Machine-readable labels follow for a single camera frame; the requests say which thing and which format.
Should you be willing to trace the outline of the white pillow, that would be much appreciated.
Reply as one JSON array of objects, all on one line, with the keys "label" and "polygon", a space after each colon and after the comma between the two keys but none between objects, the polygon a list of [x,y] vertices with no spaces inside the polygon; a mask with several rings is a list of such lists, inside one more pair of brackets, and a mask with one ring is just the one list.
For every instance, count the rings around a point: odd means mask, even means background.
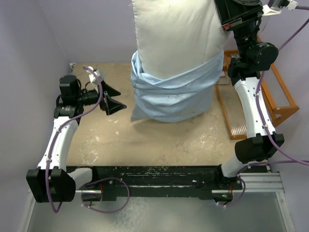
[{"label": "white pillow", "polygon": [[133,0],[137,50],[160,79],[200,66],[223,51],[228,33],[213,0]]}]

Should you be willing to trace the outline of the light blue pillowcase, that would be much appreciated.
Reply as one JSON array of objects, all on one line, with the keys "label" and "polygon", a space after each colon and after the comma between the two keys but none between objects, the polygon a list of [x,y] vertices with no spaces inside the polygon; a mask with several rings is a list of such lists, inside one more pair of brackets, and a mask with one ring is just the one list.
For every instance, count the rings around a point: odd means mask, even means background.
[{"label": "light blue pillowcase", "polygon": [[168,79],[159,79],[146,73],[138,52],[131,59],[131,83],[135,106],[131,121],[151,119],[161,122],[179,122],[211,107],[213,88],[218,82],[224,61],[220,51],[211,60]]}]

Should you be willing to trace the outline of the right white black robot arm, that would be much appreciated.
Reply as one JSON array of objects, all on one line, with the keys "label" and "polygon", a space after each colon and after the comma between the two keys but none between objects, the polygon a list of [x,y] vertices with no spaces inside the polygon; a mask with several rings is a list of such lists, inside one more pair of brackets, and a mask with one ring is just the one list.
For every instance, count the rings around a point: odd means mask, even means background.
[{"label": "right white black robot arm", "polygon": [[221,165],[215,185],[226,189],[241,170],[272,157],[284,143],[269,119],[261,91],[263,71],[268,71],[279,50],[258,41],[263,6],[259,0],[217,0],[216,9],[224,31],[232,31],[239,51],[228,65],[228,76],[244,112],[247,138],[235,144],[235,156]]}]

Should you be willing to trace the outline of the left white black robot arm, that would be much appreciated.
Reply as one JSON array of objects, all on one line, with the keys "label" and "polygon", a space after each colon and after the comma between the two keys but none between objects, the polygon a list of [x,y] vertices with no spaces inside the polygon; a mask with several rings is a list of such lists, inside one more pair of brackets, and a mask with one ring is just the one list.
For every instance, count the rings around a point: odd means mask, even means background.
[{"label": "left white black robot arm", "polygon": [[92,168],[67,172],[66,160],[72,139],[85,116],[85,106],[100,107],[109,116],[126,109],[126,105],[113,99],[121,93],[106,84],[99,70],[89,74],[89,82],[94,87],[92,90],[82,88],[75,75],[65,75],[59,80],[60,95],[56,99],[50,141],[37,168],[28,170],[26,175],[38,203],[70,202],[83,185],[88,189],[99,185],[99,177],[93,174]]}]

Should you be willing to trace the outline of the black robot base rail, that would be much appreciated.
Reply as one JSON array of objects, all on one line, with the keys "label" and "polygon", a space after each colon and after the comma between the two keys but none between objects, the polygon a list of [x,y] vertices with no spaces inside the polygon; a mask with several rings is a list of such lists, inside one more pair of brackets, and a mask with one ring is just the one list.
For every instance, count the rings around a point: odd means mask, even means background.
[{"label": "black robot base rail", "polygon": [[117,197],[176,197],[229,201],[241,190],[239,178],[224,177],[219,166],[92,166],[92,180],[79,188],[102,193],[103,201]]}]

